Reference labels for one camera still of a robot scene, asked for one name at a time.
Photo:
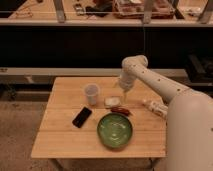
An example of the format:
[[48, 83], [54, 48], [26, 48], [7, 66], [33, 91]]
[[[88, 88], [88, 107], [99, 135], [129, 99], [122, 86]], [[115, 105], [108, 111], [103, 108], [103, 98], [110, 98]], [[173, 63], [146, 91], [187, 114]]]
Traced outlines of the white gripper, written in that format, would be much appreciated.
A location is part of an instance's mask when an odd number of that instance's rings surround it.
[[118, 85], [123, 89], [123, 101], [127, 101], [127, 91], [131, 90], [134, 86], [135, 78], [126, 75], [120, 75], [118, 77]]

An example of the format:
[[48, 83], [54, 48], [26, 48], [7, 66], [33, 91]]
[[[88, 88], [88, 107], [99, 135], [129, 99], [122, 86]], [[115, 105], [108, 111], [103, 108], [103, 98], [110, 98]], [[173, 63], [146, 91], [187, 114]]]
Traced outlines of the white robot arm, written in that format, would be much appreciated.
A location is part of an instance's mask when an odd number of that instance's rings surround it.
[[213, 171], [213, 98], [147, 68], [144, 55], [126, 57], [118, 85], [139, 79], [168, 103], [166, 171]]

